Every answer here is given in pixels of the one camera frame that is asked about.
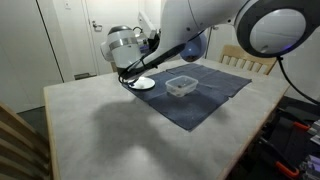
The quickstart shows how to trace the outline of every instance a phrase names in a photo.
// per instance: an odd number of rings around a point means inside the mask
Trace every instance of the chair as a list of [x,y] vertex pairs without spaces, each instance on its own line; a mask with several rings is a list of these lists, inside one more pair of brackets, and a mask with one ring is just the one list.
[[50,179],[49,142],[0,103],[0,179]]
[[225,63],[227,65],[240,67],[241,69],[244,69],[246,67],[245,64],[248,63],[247,70],[257,73],[262,70],[263,66],[266,66],[265,70],[263,71],[263,74],[265,75],[269,75],[277,61],[276,58],[258,58],[252,56],[245,52],[241,47],[233,45],[225,45],[223,47],[219,62],[223,63],[225,59]]

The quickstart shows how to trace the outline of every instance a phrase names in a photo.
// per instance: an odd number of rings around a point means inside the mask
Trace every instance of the white table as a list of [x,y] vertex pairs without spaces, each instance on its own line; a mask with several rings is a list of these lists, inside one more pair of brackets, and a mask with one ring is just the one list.
[[[45,88],[56,179],[223,179],[288,84],[214,61],[197,63],[252,79],[195,130],[173,124],[123,88],[117,74]],[[153,74],[186,64],[164,63]]]

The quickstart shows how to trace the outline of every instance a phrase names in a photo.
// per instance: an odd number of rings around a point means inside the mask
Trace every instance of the red object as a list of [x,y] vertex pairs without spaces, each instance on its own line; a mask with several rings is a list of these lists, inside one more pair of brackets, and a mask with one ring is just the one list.
[[310,129],[310,126],[306,126],[306,125],[303,125],[298,122],[294,122],[293,125],[296,126],[297,128],[304,130],[304,131],[308,131]]
[[295,172],[290,171],[286,166],[284,166],[281,162],[277,161],[276,162],[276,167],[286,176],[290,178],[297,178],[299,176],[300,171],[296,169]]

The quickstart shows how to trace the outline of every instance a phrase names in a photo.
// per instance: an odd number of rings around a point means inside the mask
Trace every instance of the white plate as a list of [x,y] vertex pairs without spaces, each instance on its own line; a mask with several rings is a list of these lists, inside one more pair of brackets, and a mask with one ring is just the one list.
[[129,87],[137,90],[145,90],[153,88],[155,84],[156,82],[150,78],[139,77],[138,81],[136,81],[133,86],[129,85]]

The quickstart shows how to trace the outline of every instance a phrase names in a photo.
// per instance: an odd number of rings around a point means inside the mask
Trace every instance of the table edge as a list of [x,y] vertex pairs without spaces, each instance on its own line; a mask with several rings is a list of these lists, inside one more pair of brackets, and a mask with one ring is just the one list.
[[44,102],[45,102],[45,110],[46,110],[46,119],[47,119],[47,128],[48,128],[48,138],[49,138],[49,145],[50,145],[50,156],[51,156],[51,175],[52,179],[60,180],[60,173],[59,173],[59,165],[58,165],[58,156],[57,156],[57,149],[56,149],[56,142],[53,135],[53,128],[52,128],[52,121],[49,111],[49,103],[48,103],[48,93],[47,88],[44,88]]
[[249,137],[249,140],[246,141],[246,143],[244,144],[244,146],[242,146],[240,148],[240,150],[238,151],[238,153],[234,156],[235,158],[231,159],[228,163],[228,165],[226,166],[226,168],[224,168],[222,170],[222,172],[220,173],[220,175],[218,176],[217,179],[226,179],[229,175],[229,173],[231,172],[231,170],[234,168],[234,166],[237,164],[237,162],[239,161],[240,157],[244,154],[244,151],[247,149],[247,147],[250,145],[250,143],[252,142],[252,140],[255,138],[255,135],[259,133],[260,129],[262,128],[262,126],[266,123],[266,121],[268,120],[270,114],[276,109],[277,105],[279,104],[279,102],[281,101],[281,99],[284,97],[285,93],[288,91],[289,89],[289,85],[287,85],[287,88],[285,88],[285,90],[283,91],[281,97],[278,99],[278,101],[273,105],[271,111],[269,114],[267,114],[264,117],[264,120],[261,121],[261,123],[259,124],[259,126],[256,128],[256,130],[251,134],[251,136]]

